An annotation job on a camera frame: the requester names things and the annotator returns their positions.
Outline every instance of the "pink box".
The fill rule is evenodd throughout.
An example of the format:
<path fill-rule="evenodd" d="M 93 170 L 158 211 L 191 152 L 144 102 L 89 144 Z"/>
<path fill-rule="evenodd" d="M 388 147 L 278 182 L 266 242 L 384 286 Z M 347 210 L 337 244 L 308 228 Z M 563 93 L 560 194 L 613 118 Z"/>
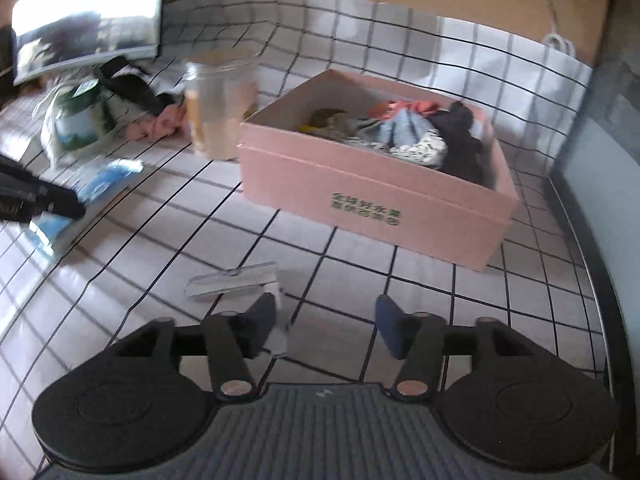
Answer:
<path fill-rule="evenodd" d="M 487 114 L 470 106 L 485 145 L 491 189 L 381 155 L 297 133 L 318 108 L 366 112 L 383 100 L 452 99 L 411 85 L 327 70 L 240 129 L 244 195 L 254 202 L 482 270 L 519 204 Z"/>

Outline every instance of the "screen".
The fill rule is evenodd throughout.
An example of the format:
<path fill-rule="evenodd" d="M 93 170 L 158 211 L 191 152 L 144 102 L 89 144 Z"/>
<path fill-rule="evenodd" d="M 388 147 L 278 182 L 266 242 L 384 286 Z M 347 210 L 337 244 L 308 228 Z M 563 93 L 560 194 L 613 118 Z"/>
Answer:
<path fill-rule="evenodd" d="M 12 17 L 14 82 L 120 55 L 155 57 L 161 5 L 162 0 L 18 0 Z"/>

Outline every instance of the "blue and white packet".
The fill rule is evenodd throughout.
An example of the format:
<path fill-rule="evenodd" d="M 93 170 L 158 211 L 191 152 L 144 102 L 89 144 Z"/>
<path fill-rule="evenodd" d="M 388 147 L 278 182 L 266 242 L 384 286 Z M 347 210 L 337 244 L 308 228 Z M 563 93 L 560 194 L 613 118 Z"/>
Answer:
<path fill-rule="evenodd" d="M 142 161 L 96 157 L 79 168 L 64 183 L 78 194 L 86 207 L 80 220 L 43 213 L 24 229 L 26 237 L 47 258 L 61 258 L 71 243 L 143 169 Z"/>

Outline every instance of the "ribbed gray surface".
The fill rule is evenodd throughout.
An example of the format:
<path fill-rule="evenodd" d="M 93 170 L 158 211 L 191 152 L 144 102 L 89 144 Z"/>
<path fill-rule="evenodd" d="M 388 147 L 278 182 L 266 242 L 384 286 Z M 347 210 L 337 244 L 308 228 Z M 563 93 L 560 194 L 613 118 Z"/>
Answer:
<path fill-rule="evenodd" d="M 42 480 L 100 478 L 57 466 Z M 190 450 L 109 480 L 606 480 L 594 465 L 526 474 L 464 453 L 429 410 L 387 399 L 376 384 L 280 384 L 223 408 Z"/>

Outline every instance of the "transparent container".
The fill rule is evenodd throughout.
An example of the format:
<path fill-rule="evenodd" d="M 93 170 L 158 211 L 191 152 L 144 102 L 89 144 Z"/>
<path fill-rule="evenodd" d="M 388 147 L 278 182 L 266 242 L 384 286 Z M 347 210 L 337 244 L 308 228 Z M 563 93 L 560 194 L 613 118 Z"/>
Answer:
<path fill-rule="evenodd" d="M 240 123 L 257 110 L 257 53 L 221 48 L 186 60 L 185 102 L 193 147 L 215 160 L 238 156 Z"/>

